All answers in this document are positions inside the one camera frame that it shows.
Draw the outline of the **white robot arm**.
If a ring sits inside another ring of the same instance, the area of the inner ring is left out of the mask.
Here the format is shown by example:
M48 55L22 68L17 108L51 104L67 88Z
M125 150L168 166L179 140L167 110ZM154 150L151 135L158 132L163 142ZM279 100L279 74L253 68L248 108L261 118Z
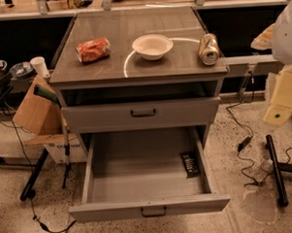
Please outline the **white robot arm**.
M276 75L276 83L269 108L263 120L270 125L282 125L292 115L292 0L250 46L257 50L270 49L273 58L283 64Z

